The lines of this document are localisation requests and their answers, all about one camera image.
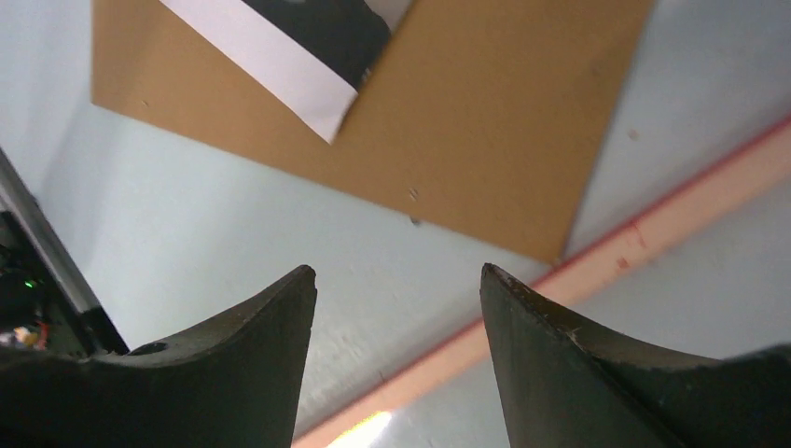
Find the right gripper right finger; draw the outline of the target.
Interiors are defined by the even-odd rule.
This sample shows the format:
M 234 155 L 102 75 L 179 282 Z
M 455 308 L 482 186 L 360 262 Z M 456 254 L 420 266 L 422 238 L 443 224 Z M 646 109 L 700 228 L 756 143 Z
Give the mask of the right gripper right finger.
M 790 348 L 725 359 L 646 343 L 491 263 L 483 322 L 514 447 L 786 447 Z

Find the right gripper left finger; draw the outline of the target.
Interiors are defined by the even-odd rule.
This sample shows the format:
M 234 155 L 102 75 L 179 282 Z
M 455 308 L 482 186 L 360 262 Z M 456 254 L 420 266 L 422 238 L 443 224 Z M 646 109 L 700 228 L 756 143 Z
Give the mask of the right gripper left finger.
M 288 447 L 317 299 L 298 266 L 131 353 L 1 352 L 5 447 Z

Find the red wooden picture frame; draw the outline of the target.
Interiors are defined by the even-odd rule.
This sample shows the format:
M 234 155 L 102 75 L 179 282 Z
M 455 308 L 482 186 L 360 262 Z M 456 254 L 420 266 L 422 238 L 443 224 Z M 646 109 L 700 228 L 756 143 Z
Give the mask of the red wooden picture frame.
M 683 243 L 790 175 L 790 119 L 784 118 L 691 177 L 605 236 L 532 282 L 562 305 L 577 304 Z M 328 447 L 445 385 L 489 355 L 481 320 L 429 350 L 359 399 L 296 438 Z

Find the brown backing board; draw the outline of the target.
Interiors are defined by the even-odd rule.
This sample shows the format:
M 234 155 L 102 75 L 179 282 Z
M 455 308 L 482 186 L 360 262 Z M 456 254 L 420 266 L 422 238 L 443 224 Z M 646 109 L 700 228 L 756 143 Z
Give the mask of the brown backing board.
M 418 1 L 327 142 L 161 1 L 96 1 L 91 99 L 549 262 L 653 7 Z

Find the landscape photo print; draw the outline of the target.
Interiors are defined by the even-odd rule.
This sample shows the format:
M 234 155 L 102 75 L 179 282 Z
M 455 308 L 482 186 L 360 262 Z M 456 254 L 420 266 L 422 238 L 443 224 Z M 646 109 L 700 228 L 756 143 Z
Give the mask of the landscape photo print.
M 331 143 L 409 1 L 167 1 L 324 141 Z

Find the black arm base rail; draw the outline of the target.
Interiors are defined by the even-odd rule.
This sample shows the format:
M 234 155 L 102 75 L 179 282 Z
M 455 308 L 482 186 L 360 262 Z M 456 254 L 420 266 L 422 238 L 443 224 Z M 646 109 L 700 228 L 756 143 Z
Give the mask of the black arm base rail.
M 75 358 L 129 352 L 5 153 L 1 154 L 1 345 Z

